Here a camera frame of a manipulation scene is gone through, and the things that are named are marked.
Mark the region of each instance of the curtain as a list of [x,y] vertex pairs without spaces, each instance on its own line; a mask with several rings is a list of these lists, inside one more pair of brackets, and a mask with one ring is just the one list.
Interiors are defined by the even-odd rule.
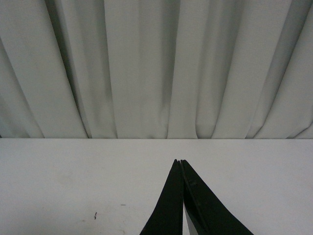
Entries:
[[312,0],[0,0],[4,138],[313,138]]

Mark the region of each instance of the table surface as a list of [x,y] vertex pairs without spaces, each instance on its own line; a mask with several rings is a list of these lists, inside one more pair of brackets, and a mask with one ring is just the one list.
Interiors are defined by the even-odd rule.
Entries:
[[0,139],[0,234],[138,235],[174,159],[255,235],[313,234],[313,140],[76,139]]

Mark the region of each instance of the white table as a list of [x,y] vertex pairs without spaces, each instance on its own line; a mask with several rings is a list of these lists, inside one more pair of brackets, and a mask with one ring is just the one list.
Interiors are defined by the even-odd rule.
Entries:
[[313,140],[65,139],[0,139],[0,234],[138,235],[174,159],[255,235],[313,234]]

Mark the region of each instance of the curtain fold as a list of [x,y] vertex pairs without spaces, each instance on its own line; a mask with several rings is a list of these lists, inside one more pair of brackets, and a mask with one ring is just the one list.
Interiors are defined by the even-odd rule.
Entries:
[[313,138],[312,0],[0,0],[0,136]]

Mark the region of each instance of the white curtain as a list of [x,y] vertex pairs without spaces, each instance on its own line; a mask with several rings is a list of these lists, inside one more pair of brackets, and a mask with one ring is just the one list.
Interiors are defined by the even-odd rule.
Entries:
[[5,138],[313,138],[312,0],[0,0]]

